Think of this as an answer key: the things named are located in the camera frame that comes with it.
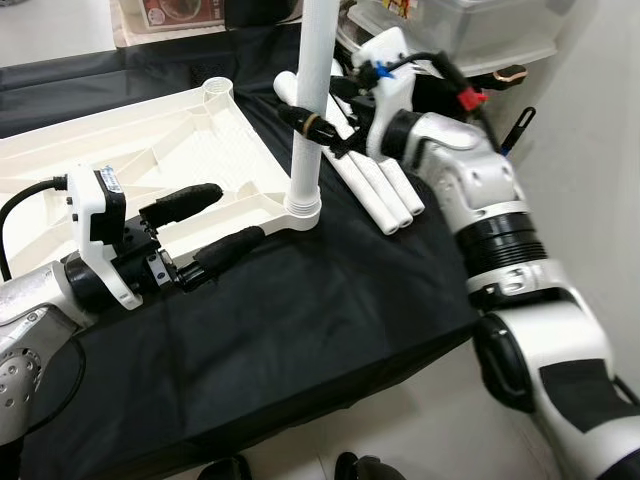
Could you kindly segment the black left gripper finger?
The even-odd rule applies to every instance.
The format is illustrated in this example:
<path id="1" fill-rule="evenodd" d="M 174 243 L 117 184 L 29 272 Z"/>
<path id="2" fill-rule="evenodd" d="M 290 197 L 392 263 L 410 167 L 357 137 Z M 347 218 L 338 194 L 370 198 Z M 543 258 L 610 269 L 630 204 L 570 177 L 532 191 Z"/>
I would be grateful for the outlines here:
<path id="1" fill-rule="evenodd" d="M 192 257 L 191 264 L 180 269 L 180 288 L 195 291 L 218 278 L 259 247 L 266 236 L 268 234 L 261 227 L 248 227 L 202 248 Z"/>
<path id="2" fill-rule="evenodd" d="M 221 200 L 223 189 L 215 183 L 202 183 L 178 189 L 142 207 L 140 216 L 151 229 L 192 218 Z"/>

